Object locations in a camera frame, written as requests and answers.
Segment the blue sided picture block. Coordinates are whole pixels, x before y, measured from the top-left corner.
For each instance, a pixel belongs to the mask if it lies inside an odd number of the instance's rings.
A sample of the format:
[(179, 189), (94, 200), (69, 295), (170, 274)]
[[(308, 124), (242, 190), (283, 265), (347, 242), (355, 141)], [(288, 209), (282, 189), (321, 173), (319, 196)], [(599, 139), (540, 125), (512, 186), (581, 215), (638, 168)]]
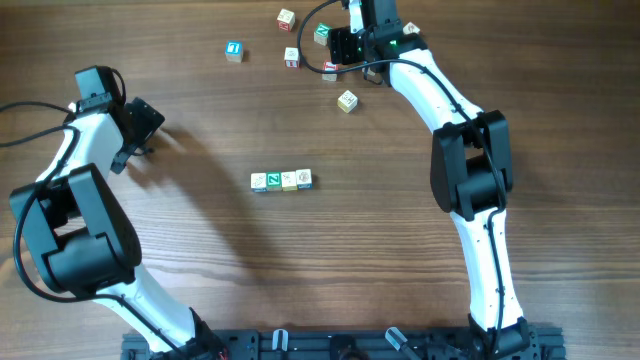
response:
[(310, 169), (298, 169), (295, 171), (296, 185), (299, 190), (313, 187), (313, 176)]

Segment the yellow sided white block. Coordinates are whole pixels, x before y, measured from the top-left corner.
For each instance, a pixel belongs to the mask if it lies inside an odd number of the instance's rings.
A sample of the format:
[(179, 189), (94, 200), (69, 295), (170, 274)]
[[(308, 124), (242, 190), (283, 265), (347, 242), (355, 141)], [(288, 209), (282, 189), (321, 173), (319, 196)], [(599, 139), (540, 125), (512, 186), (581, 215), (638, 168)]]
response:
[(297, 178), (295, 171), (286, 171), (281, 173), (281, 186), (284, 192), (297, 191)]

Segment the red sided block green N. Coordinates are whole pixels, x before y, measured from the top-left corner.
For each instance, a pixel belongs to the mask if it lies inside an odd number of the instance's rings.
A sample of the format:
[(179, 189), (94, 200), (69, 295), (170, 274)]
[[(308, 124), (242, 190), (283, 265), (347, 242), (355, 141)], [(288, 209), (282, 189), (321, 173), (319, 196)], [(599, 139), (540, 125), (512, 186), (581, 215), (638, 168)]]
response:
[(282, 175), (280, 172), (266, 173), (266, 188), (268, 191), (282, 190)]

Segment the blue sided white block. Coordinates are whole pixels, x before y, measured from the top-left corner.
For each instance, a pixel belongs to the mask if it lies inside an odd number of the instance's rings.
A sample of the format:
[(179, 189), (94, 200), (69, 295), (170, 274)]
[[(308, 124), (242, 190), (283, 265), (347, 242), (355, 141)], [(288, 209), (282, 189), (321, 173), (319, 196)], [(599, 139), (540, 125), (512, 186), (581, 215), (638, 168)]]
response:
[(250, 186), (253, 192), (267, 192), (267, 175), (265, 173), (252, 173), (250, 176)]

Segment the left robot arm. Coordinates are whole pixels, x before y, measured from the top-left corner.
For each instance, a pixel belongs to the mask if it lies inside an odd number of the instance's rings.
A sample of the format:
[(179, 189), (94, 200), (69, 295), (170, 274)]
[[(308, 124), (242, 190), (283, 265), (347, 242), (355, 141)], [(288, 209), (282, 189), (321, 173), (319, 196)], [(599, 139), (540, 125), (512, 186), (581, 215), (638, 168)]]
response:
[(121, 317), (144, 349), (127, 359), (225, 359), (227, 346), (196, 312), (176, 301), (142, 263), (136, 231), (107, 184), (165, 118), (140, 98), (129, 100), (122, 75), (96, 65), (76, 72), (81, 98), (65, 109), (64, 139), (49, 167), (14, 190), (16, 271), (38, 297), (95, 302)]

